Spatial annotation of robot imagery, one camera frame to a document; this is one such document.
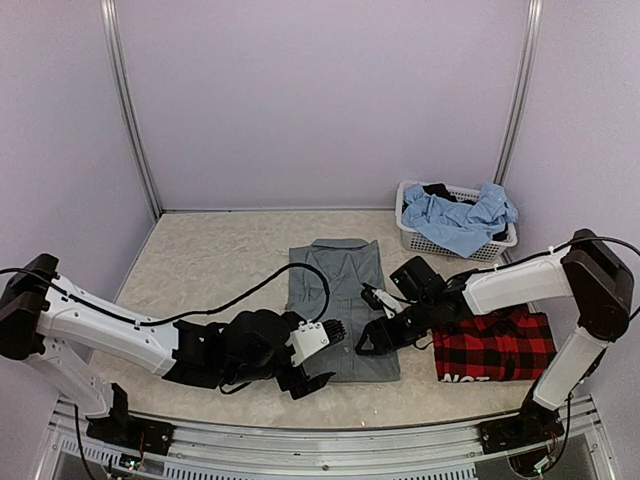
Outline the left aluminium frame post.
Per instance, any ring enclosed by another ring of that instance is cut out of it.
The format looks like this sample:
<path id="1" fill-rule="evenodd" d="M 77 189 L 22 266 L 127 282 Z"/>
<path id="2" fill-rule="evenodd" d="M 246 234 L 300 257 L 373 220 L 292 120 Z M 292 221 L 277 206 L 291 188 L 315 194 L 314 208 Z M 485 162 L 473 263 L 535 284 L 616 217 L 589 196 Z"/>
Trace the left aluminium frame post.
<path id="1" fill-rule="evenodd" d="M 119 31 L 116 2 L 114 0 L 101 0 L 100 13 L 116 88 L 116 95 L 121 108 L 124 127 L 133 155 L 134 165 L 142 183 L 144 197 L 152 217 L 154 221 L 157 222 L 162 217 L 164 209 L 147 159 L 139 122 L 135 112 Z"/>

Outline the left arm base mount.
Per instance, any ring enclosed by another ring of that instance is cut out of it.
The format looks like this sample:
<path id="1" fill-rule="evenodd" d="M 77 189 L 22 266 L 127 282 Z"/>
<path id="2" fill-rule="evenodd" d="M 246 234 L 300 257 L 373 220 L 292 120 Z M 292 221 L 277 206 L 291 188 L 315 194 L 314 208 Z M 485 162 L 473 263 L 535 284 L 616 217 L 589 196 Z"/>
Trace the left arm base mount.
<path id="1" fill-rule="evenodd" d="M 89 419 L 87 435 L 108 444 L 139 453 L 168 454 L 175 427 L 168 422 L 134 416 L 129 412 L 128 395 L 116 383 L 111 384 L 112 405 L 108 415 Z"/>

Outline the red black plaid shirt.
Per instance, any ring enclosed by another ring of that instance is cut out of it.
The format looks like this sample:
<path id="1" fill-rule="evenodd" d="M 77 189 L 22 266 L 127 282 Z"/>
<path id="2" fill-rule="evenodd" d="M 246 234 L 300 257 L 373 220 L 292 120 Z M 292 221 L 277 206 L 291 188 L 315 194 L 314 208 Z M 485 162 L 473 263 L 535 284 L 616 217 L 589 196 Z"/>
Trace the red black plaid shirt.
<path id="1" fill-rule="evenodd" d="M 528 381 L 557 350 L 548 317 L 526 304 L 432 330 L 438 380 L 448 383 Z"/>

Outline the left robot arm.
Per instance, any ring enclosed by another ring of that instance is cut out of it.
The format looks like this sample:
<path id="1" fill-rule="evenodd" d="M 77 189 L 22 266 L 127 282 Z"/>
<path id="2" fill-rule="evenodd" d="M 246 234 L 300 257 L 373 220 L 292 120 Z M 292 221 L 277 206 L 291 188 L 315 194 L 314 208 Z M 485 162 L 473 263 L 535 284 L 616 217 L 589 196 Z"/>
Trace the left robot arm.
<path id="1" fill-rule="evenodd" d="M 82 344 L 119 357 L 168 382 L 235 394 L 274 379 L 293 399 L 321 388 L 330 373 L 304 365 L 345 337 L 343 324 L 318 314 L 242 311 L 228 323 L 190 322 L 187 311 L 153 319 L 96 297 L 59 274 L 58 260 L 40 254 L 1 271 L 1 355 L 47 376 L 85 417 L 121 445 L 140 434 L 128 396 L 93 373 L 72 349 Z"/>

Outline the front aluminium rail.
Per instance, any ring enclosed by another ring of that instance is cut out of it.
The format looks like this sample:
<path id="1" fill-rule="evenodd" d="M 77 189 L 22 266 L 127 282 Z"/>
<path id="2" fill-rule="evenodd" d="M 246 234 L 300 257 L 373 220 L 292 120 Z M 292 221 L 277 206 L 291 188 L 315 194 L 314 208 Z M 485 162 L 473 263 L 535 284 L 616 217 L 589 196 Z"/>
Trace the front aluminium rail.
<path id="1" fill-rule="evenodd" d="M 33 479 L 514 479 L 513 465 L 540 444 L 487 454 L 481 418 L 396 428 L 286 429 L 173 418 L 166 455 L 139 469 L 128 450 L 75 432 L 74 412 L 57 403 Z"/>

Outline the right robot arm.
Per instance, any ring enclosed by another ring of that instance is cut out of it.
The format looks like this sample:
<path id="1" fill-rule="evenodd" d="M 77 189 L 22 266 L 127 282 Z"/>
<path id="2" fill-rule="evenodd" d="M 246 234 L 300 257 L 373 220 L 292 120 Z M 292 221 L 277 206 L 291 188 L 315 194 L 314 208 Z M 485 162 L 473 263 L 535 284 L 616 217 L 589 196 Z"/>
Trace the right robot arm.
<path id="1" fill-rule="evenodd" d="M 546 299 L 570 298 L 579 316 L 559 353 L 528 395 L 533 405 L 513 419 L 511 433 L 523 444 L 535 442 L 610 344 L 628 330 L 639 311 L 633 307 L 631 270 L 611 250 L 612 237 L 578 230 L 566 243 L 510 264 L 473 269 L 444 279 L 421 257 L 391 276 L 407 306 L 369 322 L 356 345 L 363 356 L 381 356 L 414 344 L 437 325 Z"/>

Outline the white plastic laundry basket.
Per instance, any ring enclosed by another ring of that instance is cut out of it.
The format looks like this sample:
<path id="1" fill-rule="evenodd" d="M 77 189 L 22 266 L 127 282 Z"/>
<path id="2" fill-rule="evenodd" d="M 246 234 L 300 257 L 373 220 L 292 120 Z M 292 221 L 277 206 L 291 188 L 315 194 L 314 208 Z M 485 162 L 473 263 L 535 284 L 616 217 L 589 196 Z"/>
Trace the white plastic laundry basket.
<path id="1" fill-rule="evenodd" d="M 517 244 L 518 211 L 494 183 L 473 190 L 403 181 L 395 218 L 402 244 L 410 251 L 492 262 Z"/>

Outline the grey long sleeve shirt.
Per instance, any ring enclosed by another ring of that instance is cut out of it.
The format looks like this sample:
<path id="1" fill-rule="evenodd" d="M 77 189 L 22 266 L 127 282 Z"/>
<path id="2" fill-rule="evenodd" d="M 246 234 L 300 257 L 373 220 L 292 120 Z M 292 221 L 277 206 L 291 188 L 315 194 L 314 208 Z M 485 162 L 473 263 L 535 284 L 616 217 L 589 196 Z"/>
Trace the grey long sleeve shirt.
<path id="1" fill-rule="evenodd" d="M 326 372 L 334 383 L 395 382 L 401 377 L 398 355 L 362 356 L 355 346 L 364 327 L 380 314 L 361 298 L 364 283 L 384 286 L 379 244 L 376 240 L 318 239 L 308 246 L 289 250 L 291 263 L 304 263 L 320 271 L 330 290 L 330 302 L 323 320 L 339 320 L 346 334 L 339 343 L 327 347 L 304 362 L 312 377 Z"/>

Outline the right aluminium frame post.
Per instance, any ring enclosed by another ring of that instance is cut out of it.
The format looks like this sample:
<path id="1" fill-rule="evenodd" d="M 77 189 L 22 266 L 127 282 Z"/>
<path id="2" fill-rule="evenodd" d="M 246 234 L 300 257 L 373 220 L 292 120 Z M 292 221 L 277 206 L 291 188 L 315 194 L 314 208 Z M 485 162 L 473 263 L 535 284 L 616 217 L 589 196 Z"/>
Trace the right aluminium frame post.
<path id="1" fill-rule="evenodd" d="M 531 77 L 535 65 L 543 6 L 543 0 L 530 0 L 528 2 L 516 84 L 507 119 L 506 131 L 501 143 L 498 163 L 493 177 L 493 182 L 502 186 L 506 185 L 520 126 L 524 118 Z"/>

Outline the aluminium frame post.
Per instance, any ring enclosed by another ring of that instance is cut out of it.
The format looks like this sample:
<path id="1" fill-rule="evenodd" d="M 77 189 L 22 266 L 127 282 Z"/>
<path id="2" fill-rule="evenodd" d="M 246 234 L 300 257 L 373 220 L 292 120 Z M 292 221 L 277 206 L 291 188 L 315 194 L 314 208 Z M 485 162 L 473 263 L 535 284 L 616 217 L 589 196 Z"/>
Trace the aluminium frame post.
<path id="1" fill-rule="evenodd" d="M 144 197 L 152 217 L 154 221 L 157 222 L 162 217 L 164 209 L 147 159 L 139 122 L 135 112 L 119 31 L 116 2 L 114 0 L 101 0 L 100 13 L 116 88 L 116 95 L 121 108 L 124 127 L 133 155 L 134 165 L 142 183 Z"/>
<path id="2" fill-rule="evenodd" d="M 493 177 L 493 182 L 502 186 L 506 185 L 520 126 L 524 118 L 531 77 L 535 65 L 543 6 L 543 0 L 530 0 L 528 2 L 516 84 L 507 119 L 506 131 L 501 143 L 498 163 Z"/>

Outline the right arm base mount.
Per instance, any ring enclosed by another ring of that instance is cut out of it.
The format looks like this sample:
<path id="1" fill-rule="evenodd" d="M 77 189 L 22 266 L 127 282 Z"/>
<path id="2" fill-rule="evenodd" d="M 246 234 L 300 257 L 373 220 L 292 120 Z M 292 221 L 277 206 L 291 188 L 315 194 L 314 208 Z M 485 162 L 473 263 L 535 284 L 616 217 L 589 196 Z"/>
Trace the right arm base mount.
<path id="1" fill-rule="evenodd" d="M 516 415 L 481 422 L 478 431 L 484 454 L 522 448 L 565 434 L 559 410 L 549 410 L 530 397 Z"/>

